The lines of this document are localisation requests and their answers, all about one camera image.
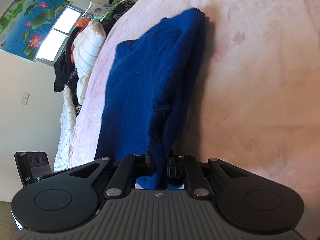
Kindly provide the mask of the orange garment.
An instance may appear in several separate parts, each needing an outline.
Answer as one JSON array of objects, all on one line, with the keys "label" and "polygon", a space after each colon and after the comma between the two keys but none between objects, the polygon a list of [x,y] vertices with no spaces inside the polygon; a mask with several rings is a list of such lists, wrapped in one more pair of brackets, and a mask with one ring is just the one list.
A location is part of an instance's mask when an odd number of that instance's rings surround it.
[{"label": "orange garment", "polygon": [[75,29],[72,34],[72,42],[71,42],[71,48],[70,52],[73,53],[73,50],[75,48],[73,42],[75,38],[88,26],[89,22],[91,22],[90,18],[81,18],[75,22]]}]

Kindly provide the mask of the leopard print garment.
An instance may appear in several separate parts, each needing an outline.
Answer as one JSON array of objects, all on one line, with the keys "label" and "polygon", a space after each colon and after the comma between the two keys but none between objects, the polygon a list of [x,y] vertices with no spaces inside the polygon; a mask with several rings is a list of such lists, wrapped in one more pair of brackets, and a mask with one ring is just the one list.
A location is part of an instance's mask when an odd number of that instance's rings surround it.
[{"label": "leopard print garment", "polygon": [[100,21],[106,35],[111,31],[117,20],[121,18],[129,9],[135,5],[134,0],[122,0],[118,2],[111,11],[107,12]]}]

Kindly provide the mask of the white script print quilt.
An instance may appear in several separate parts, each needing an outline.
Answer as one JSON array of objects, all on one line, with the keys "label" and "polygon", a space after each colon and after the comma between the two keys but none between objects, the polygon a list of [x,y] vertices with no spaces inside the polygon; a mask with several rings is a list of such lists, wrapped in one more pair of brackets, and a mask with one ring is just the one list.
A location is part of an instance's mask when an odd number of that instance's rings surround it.
[{"label": "white script print quilt", "polygon": [[76,107],[73,103],[73,93],[67,85],[63,90],[63,99],[62,113],[60,115],[60,140],[54,160],[54,172],[65,170],[69,167],[69,147],[71,135],[76,124]]}]

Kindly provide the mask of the green plastic object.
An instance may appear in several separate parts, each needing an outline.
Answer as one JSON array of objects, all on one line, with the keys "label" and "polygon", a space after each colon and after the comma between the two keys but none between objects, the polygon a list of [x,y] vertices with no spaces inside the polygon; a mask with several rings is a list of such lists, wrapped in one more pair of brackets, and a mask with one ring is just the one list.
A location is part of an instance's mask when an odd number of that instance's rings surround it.
[{"label": "green plastic object", "polygon": [[111,4],[104,4],[103,7],[106,9],[106,12],[100,21],[106,20],[120,1],[121,0],[114,0]]}]

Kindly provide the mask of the pink floral bed sheet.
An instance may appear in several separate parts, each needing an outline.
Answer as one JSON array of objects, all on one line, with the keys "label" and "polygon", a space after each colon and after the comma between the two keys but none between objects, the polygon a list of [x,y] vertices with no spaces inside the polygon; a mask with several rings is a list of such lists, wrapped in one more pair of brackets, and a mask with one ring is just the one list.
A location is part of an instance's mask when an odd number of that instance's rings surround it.
[{"label": "pink floral bed sheet", "polygon": [[57,170],[94,159],[116,46],[189,8],[208,17],[203,61],[173,151],[222,159],[294,189],[297,230],[319,237],[319,0],[139,0],[109,32]]}]

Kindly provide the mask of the blue knit sweater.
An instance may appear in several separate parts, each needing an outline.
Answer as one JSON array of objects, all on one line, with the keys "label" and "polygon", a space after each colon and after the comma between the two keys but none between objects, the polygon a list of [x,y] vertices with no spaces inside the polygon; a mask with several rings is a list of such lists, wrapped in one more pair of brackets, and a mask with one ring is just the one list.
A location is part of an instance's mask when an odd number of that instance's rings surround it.
[{"label": "blue knit sweater", "polygon": [[205,23],[204,13],[191,8],[116,47],[95,157],[121,161],[149,155],[153,175],[137,180],[144,189],[160,187],[181,136],[201,65]]}]

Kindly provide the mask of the floral print pillow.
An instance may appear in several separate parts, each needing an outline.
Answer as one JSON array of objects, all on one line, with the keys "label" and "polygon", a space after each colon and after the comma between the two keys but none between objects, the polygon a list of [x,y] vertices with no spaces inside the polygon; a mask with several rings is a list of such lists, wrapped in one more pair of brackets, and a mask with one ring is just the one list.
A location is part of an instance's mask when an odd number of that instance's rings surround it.
[{"label": "floral print pillow", "polygon": [[91,20],[101,20],[107,12],[111,12],[114,5],[107,3],[94,3],[90,2],[86,11],[82,14],[81,18],[89,18]]}]

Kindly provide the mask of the black garment by window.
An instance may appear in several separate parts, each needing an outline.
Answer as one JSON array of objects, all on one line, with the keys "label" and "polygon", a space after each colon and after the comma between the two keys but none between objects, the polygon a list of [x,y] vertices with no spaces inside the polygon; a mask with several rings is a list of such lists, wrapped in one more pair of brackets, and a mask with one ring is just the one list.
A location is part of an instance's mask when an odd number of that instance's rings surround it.
[{"label": "black garment by window", "polygon": [[76,87],[79,80],[75,64],[71,61],[71,47],[73,41],[80,31],[80,27],[75,27],[70,37],[67,40],[64,51],[60,54],[58,59],[54,63],[55,81],[54,81],[54,92],[62,92],[65,85],[71,90],[72,101],[76,107],[79,102],[76,96]]}]

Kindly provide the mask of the lotus flower window blind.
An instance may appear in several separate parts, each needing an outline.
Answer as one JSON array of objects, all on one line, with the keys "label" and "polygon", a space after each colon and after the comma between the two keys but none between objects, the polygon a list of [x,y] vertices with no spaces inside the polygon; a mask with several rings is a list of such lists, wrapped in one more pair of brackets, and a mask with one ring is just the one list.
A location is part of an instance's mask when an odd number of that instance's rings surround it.
[{"label": "lotus flower window blind", "polygon": [[68,0],[15,0],[1,17],[1,50],[34,61]]}]

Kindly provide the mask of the white wall switch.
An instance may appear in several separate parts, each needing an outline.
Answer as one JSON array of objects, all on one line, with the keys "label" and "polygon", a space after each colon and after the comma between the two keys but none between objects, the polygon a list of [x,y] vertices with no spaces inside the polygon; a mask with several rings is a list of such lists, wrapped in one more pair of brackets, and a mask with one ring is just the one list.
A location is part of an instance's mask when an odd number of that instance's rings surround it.
[{"label": "white wall switch", "polygon": [[27,105],[28,100],[29,100],[29,96],[30,96],[29,92],[24,92],[23,96],[22,96],[21,104]]}]

